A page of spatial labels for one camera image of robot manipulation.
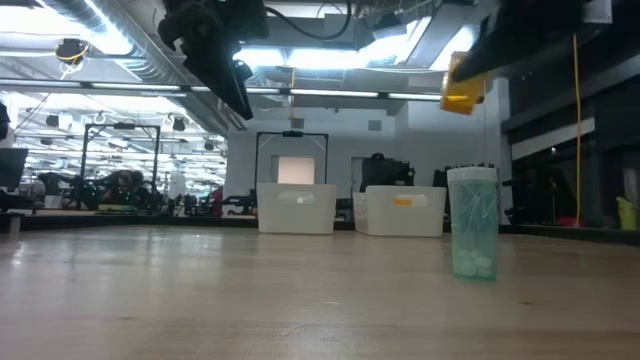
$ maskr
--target metal frame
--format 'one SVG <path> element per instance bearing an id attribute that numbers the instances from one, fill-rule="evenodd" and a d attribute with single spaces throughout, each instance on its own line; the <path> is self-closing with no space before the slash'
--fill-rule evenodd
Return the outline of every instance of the metal frame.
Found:
<path id="1" fill-rule="evenodd" d="M 286 131 L 258 131 L 256 134 L 256 158 L 255 158 L 255 166 L 253 170 L 253 188 L 256 189 L 258 187 L 258 155 L 260 153 L 260 137 L 262 135 L 280 135 L 282 137 L 286 137 Z M 325 144 L 325 152 L 324 152 L 324 183 L 327 183 L 327 174 L 329 172 L 329 134 L 322 133 L 299 133 L 302 134 L 300 137 L 305 136 L 322 136 L 324 138 Z"/>
<path id="2" fill-rule="evenodd" d="M 96 133 L 91 138 L 89 137 L 89 130 L 92 128 L 100 128 L 98 133 Z M 84 126 L 84 142 L 82 144 L 82 161 L 80 163 L 80 177 L 84 181 L 84 173 L 87 165 L 87 147 L 89 142 L 95 138 L 102 130 L 106 128 L 114 128 L 121 130 L 134 130 L 134 129 L 154 129 L 156 131 L 155 145 L 154 145 L 154 156 L 153 156 L 153 186 L 155 187 L 156 177 L 158 176 L 158 153 L 160 152 L 160 126 L 158 125 L 136 125 L 136 124 L 127 124 L 127 123 L 116 123 L 116 124 L 86 124 Z M 80 199 L 78 198 L 78 209 L 80 209 Z"/>

